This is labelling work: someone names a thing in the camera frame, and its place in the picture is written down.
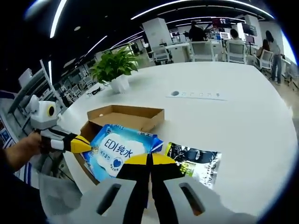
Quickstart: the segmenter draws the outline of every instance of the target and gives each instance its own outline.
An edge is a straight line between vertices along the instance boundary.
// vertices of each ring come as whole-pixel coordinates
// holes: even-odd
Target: ceiling
[[[242,18],[244,14],[252,14],[260,20],[272,20],[266,14],[234,0],[186,0],[157,8],[133,20],[132,17],[171,0],[138,1],[138,3],[133,0],[105,1],[105,3],[99,0],[67,0],[55,36],[50,39],[51,26],[60,0],[50,1],[40,15],[29,22],[24,22],[22,15],[34,1],[21,2],[18,3],[20,7],[17,9],[13,4],[7,9],[13,13],[9,18],[11,23],[4,25],[4,42],[0,45],[3,57],[0,62],[1,78],[9,77],[9,80],[1,82],[1,89],[9,91],[18,91],[17,78],[28,67],[33,72],[38,70],[40,59],[44,59],[45,62],[52,61],[52,80],[55,83],[65,72],[64,65],[67,62],[76,59],[67,68],[74,67],[79,58],[106,35],[107,38],[87,55],[87,59],[94,53],[106,50],[142,31],[142,23],[156,17],[170,22],[204,16]],[[242,2],[271,13],[260,0]],[[178,24],[188,22],[190,20],[178,21],[168,26],[174,28]]]

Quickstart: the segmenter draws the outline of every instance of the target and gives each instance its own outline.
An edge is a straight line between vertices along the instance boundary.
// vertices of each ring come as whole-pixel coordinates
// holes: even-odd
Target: blue wet wipes package
[[[124,162],[134,155],[160,152],[163,141],[156,134],[120,125],[105,125],[92,140],[92,151],[83,153],[98,181],[116,177]]]

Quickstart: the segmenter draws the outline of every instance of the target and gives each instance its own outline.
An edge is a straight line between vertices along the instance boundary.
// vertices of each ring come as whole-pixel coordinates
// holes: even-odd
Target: green plant
[[[93,79],[97,79],[99,83],[111,82],[118,76],[123,74],[129,76],[131,71],[137,71],[137,67],[133,64],[136,58],[126,50],[126,47],[114,54],[105,53],[101,59],[91,68]]]

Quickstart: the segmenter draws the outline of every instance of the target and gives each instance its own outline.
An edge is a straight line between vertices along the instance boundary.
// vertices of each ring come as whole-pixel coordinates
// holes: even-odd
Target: ceiling light
[[[139,37],[137,37],[137,38],[135,38],[135,39],[133,39],[133,40],[130,40],[128,43],[131,43],[132,41],[135,41],[135,40],[137,40],[137,39],[139,39],[139,38],[141,38],[141,37],[143,37],[143,36],[139,36]]]
[[[196,24],[198,24],[198,23],[212,23],[212,22],[197,22]],[[184,25],[191,25],[191,23],[179,24],[179,25],[176,25],[176,27],[184,26]]]
[[[170,21],[170,22],[167,22],[166,24],[173,23],[173,22],[179,22],[179,21],[183,21],[183,20],[194,20],[194,19],[204,19],[204,18],[213,19],[213,18],[222,18],[222,17],[218,17],[218,16],[192,17],[192,18],[186,18],[186,19],[181,19],[181,20]],[[239,21],[245,22],[245,20],[241,20],[241,19],[237,19],[237,18],[231,18],[231,17],[223,17],[223,18],[231,19],[231,20],[239,20]]]
[[[157,9],[157,8],[161,8],[161,7],[164,7],[164,6],[168,6],[168,5],[172,5],[172,4],[180,3],[180,2],[183,2],[183,1],[191,1],[191,0],[178,0],[178,1],[172,1],[172,2],[168,2],[168,3],[166,3],[166,4],[163,4],[163,5],[160,5],[160,6],[156,6],[156,7],[154,7],[154,8],[151,8],[151,9],[149,9],[149,10],[146,10],[146,11],[144,11],[143,13],[140,13],[140,14],[138,14],[138,15],[132,17],[131,20],[136,19],[137,17],[139,17],[139,16],[141,16],[141,15],[144,15],[144,14],[150,12],[150,11],[153,11],[153,10],[155,10],[155,9]]]
[[[176,3],[180,3],[180,2],[184,2],[184,1],[193,1],[193,0],[177,0],[177,1],[172,1],[172,2],[169,2],[169,3],[163,4],[163,5],[159,5],[159,6],[156,6],[156,7],[154,7],[154,8],[149,9],[149,10],[146,10],[146,11],[144,11],[143,13],[140,13],[140,14],[138,14],[138,15],[132,17],[131,20],[136,19],[137,17],[142,16],[142,15],[144,15],[144,14],[150,12],[150,11],[156,10],[156,9],[158,9],[158,8],[161,8],[161,7],[164,7],[164,6],[168,6],[168,5],[172,5],[172,4],[176,4]],[[236,3],[236,4],[240,4],[240,5],[248,6],[248,7],[250,7],[250,8],[253,8],[253,9],[257,10],[257,11],[260,11],[260,12],[262,12],[262,13],[264,13],[264,14],[270,16],[271,18],[274,18],[274,17],[273,17],[271,14],[269,14],[268,12],[266,12],[266,11],[264,11],[264,10],[262,10],[262,9],[260,9],[260,8],[258,8],[258,7],[256,7],[256,6],[250,5],[250,4],[248,4],[248,3],[244,3],[244,2],[236,1],[236,0],[221,0],[221,1],[229,1],[229,2]]]
[[[48,67],[49,67],[50,83],[52,84],[52,64],[51,64],[51,61],[48,61]]]
[[[58,8],[57,8],[57,11],[55,13],[55,17],[54,17],[54,20],[53,20],[53,23],[52,23],[52,28],[51,28],[51,33],[50,33],[50,38],[53,38],[54,35],[55,35],[55,32],[56,32],[56,28],[57,28],[57,24],[58,24],[58,20],[59,20],[59,17],[62,13],[62,10],[66,4],[66,1],[67,0],[61,0],[59,5],[58,5]]]
[[[142,33],[142,32],[144,32],[144,30],[141,31],[141,32],[139,32],[139,33],[137,33],[137,34],[134,34],[134,35],[132,35],[132,36],[129,36],[128,38],[126,38],[126,39],[124,39],[124,40],[118,42],[117,44],[115,44],[114,46],[112,46],[110,49],[114,48],[115,46],[121,44],[122,42],[126,41],[127,39],[130,39],[131,37],[136,36],[136,35],[138,35],[138,34],[140,34],[140,33]]]
[[[107,35],[106,36],[104,36],[99,42],[97,42],[87,53],[86,53],[86,55],[89,53],[89,52],[91,52],[99,43],[101,43],[106,37],[108,37]]]

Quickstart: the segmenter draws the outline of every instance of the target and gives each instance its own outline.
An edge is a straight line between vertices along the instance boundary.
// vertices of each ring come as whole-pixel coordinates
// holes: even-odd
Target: jeans
[[[277,82],[280,83],[281,82],[281,58],[280,58],[280,55],[273,56],[273,65],[272,65],[272,73],[271,73],[272,81],[275,81],[276,68],[278,68]]]

